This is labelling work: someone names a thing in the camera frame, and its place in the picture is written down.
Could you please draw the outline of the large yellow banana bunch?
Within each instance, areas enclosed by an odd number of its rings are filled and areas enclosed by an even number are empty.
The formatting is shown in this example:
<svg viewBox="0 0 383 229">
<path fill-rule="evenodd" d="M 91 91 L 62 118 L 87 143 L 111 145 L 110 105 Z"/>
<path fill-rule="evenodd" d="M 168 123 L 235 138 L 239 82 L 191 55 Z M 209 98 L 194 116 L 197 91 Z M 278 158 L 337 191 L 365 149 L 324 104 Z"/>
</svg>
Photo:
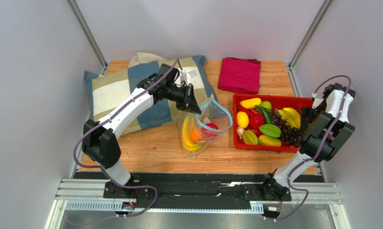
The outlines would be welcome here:
<svg viewBox="0 0 383 229">
<path fill-rule="evenodd" d="M 194 129 L 195 117 L 191 115 L 187 115 L 184 118 L 181 127 L 181 142 L 183 148 L 189 153 L 196 153 L 200 149 L 202 149 L 207 141 L 201 140 L 199 143 L 194 143 L 190 138 L 190 133 Z"/>
</svg>

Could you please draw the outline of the orange fruit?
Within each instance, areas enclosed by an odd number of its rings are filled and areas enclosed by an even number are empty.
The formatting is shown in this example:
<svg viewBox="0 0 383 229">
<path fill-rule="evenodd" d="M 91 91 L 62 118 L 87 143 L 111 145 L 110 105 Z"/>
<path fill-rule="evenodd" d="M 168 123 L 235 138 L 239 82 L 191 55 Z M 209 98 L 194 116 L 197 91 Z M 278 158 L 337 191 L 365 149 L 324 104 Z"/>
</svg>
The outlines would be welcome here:
<svg viewBox="0 0 383 229">
<path fill-rule="evenodd" d="M 202 140 L 200 131 L 198 129 L 193 129 L 190 133 L 190 138 L 194 143 L 199 143 Z"/>
</svg>

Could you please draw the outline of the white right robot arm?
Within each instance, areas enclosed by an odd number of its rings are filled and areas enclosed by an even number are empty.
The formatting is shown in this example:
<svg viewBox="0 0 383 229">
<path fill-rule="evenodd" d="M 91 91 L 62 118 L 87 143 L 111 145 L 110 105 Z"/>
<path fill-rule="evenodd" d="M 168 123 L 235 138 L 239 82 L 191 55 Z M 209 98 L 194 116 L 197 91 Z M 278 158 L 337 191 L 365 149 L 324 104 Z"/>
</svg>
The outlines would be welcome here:
<svg viewBox="0 0 383 229">
<path fill-rule="evenodd" d="M 282 199 L 307 168 L 337 154 L 355 131 L 348 118 L 355 97 L 355 90 L 339 83 L 327 86 L 321 99 L 312 96 L 312 107 L 301 110 L 299 149 L 287 164 L 265 176 L 259 190 L 264 199 Z"/>
</svg>

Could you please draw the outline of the purple grape bunch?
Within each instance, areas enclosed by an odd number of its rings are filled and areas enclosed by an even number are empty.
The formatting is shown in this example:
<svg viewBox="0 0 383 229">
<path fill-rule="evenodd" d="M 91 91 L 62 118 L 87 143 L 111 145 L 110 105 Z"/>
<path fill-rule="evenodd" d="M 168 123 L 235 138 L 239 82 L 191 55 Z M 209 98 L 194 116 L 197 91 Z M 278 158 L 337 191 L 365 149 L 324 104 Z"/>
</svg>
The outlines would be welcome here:
<svg viewBox="0 0 383 229">
<path fill-rule="evenodd" d="M 274 109 L 272 121 L 281 130 L 280 139 L 288 146 L 296 146 L 300 135 L 293 120 L 287 117 L 282 110 Z"/>
</svg>

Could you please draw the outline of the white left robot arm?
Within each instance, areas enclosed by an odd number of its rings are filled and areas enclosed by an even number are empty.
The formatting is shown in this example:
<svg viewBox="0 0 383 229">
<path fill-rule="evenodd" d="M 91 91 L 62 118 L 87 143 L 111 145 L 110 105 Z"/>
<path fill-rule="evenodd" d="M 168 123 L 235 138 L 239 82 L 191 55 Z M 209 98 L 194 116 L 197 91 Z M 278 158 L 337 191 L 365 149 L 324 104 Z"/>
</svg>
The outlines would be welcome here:
<svg viewBox="0 0 383 229">
<path fill-rule="evenodd" d="M 149 189 L 149 186 L 129 186 L 133 176 L 120 161 L 118 138 L 144 111 L 158 101 L 169 100 L 176 109 L 200 115 L 202 112 L 195 98 L 194 86 L 186 73 L 175 65 L 162 64 L 157 73 L 142 79 L 131 95 L 112 112 L 98 121 L 89 119 L 83 125 L 83 136 L 78 145 L 82 152 L 116 187 L 124 192 L 129 189 Z"/>
</svg>

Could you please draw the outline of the clear zip top bag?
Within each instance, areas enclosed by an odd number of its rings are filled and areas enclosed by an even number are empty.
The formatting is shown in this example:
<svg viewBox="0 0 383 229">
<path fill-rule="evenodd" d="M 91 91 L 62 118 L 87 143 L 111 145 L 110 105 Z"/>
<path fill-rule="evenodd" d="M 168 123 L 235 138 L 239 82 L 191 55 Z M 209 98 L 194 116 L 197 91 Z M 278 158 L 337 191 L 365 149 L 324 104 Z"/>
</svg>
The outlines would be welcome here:
<svg viewBox="0 0 383 229">
<path fill-rule="evenodd" d="M 211 95 L 199 104 L 201 114 L 188 113 L 177 122 L 183 152 L 195 158 L 233 126 L 231 113 Z"/>
</svg>

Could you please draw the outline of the red apple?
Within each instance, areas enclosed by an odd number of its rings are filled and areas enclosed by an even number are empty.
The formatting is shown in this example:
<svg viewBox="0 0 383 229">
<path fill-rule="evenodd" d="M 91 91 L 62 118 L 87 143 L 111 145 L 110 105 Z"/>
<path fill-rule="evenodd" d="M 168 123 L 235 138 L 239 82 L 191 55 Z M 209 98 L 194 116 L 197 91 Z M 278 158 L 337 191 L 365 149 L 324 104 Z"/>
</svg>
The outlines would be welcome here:
<svg viewBox="0 0 383 229">
<path fill-rule="evenodd" d="M 259 128 L 266 124 L 266 119 L 261 114 L 253 114 L 249 117 L 249 126 L 253 129 Z"/>
</svg>

